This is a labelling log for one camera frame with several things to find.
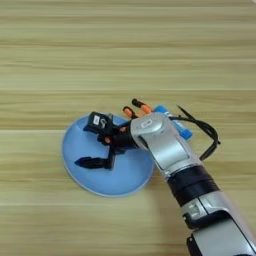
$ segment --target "blue plate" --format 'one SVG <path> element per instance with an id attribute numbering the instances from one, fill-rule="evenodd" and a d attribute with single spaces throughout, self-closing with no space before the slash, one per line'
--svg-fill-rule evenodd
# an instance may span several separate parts
<path id="1" fill-rule="evenodd" d="M 102 157 L 108 155 L 108 147 L 97 141 L 97 135 L 84 132 L 88 117 L 73 123 L 67 130 L 62 155 L 70 176 L 83 188 L 101 196 L 120 197 L 135 193 L 151 178 L 154 163 L 150 154 L 140 149 L 128 150 L 118 155 L 112 171 L 106 169 L 85 169 L 75 164 L 81 157 Z M 114 116 L 115 124 L 126 120 Z"/>

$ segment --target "black object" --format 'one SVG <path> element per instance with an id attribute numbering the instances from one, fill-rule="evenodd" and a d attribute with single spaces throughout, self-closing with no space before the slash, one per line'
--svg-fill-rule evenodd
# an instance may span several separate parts
<path id="1" fill-rule="evenodd" d="M 129 124 L 130 122 L 127 122 L 118 126 L 113 123 L 113 115 L 92 112 L 84 131 L 97 134 L 98 141 L 105 146 L 109 146 L 108 157 L 82 157 L 75 164 L 88 169 L 105 168 L 112 170 L 116 155 L 125 153 L 126 149 L 136 147 L 130 133 Z"/>
<path id="2" fill-rule="evenodd" d="M 203 256 L 193 235 L 187 239 L 187 247 L 191 256 Z"/>
<path id="3" fill-rule="evenodd" d="M 188 113 L 187 110 L 185 110 L 184 108 L 182 108 L 182 107 L 179 106 L 179 105 L 177 105 L 177 107 L 178 107 L 188 118 L 193 119 L 193 120 L 196 120 L 190 113 Z M 198 126 L 201 130 L 203 130 L 209 137 L 211 137 L 212 139 L 214 139 L 212 133 L 211 133 L 209 130 L 205 129 L 205 127 L 204 127 L 202 124 L 198 123 L 197 126 Z"/>
<path id="4" fill-rule="evenodd" d="M 201 120 L 197 120 L 197 119 L 191 119 L 191 118 L 186 118 L 186 117 L 176 117 L 176 116 L 171 116 L 169 117 L 170 120 L 180 120 L 180 121 L 187 121 L 187 122 L 191 122 L 198 125 L 201 125 L 202 127 L 204 127 L 205 130 L 208 130 L 208 132 L 211 133 L 211 136 L 213 138 L 213 143 L 210 145 L 210 147 L 200 156 L 200 160 L 203 161 L 206 158 L 208 158 L 210 155 L 212 155 L 212 153 L 215 151 L 215 149 L 218 146 L 218 141 L 219 141 L 219 136 L 218 133 L 216 132 L 216 130 L 209 125 L 208 123 L 201 121 Z"/>
<path id="5" fill-rule="evenodd" d="M 138 101 L 137 99 L 133 99 L 132 100 L 132 105 L 137 107 L 137 108 L 140 108 L 142 105 L 146 105 L 146 104 L 141 102 L 141 101 Z"/>
<path id="6" fill-rule="evenodd" d="M 188 167 L 167 181 L 180 206 L 202 195 L 219 190 L 203 166 Z"/>

